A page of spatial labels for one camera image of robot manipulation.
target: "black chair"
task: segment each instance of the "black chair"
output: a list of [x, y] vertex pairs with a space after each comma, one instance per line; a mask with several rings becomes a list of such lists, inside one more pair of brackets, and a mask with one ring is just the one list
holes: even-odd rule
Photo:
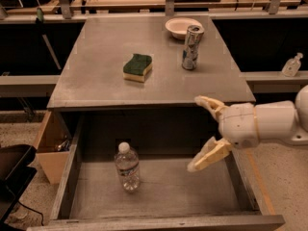
[[19, 144], [0, 148], [0, 230], [19, 230], [5, 224], [19, 197], [37, 173], [28, 167], [36, 157], [32, 145]]

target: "white spray bottle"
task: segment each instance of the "white spray bottle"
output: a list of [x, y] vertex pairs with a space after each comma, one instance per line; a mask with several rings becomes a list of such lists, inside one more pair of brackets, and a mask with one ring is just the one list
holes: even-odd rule
[[302, 53], [297, 53], [294, 58], [289, 59], [282, 68], [282, 73], [287, 77], [294, 77], [301, 66], [301, 58], [303, 58]]

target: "white plastic bottle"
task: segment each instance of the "white plastic bottle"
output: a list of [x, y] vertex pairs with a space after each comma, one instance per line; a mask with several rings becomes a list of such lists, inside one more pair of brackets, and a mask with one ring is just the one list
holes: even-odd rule
[[122, 142], [115, 155], [118, 178], [125, 191], [133, 193], [141, 184], [139, 157], [129, 143]]
[[302, 53], [297, 53], [294, 58], [289, 59], [282, 68], [282, 73], [285, 76], [294, 77], [301, 66], [301, 58], [303, 58]]

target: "open drawer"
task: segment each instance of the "open drawer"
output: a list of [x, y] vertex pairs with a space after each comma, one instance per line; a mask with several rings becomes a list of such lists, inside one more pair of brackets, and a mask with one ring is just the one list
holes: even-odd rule
[[[187, 172], [216, 131], [216, 122], [199, 107], [84, 113], [51, 221], [39, 230], [275, 230], [284, 219], [262, 215], [232, 154]], [[122, 141], [140, 155], [135, 193], [125, 192], [116, 175], [114, 155]]]

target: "cardboard box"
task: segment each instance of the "cardboard box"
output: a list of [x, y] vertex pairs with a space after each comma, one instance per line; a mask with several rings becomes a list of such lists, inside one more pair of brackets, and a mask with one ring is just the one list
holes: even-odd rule
[[33, 146], [38, 161], [50, 184], [59, 184], [64, 171], [68, 151], [57, 152], [56, 145], [65, 140], [65, 133], [52, 112], [47, 111], [38, 130]]

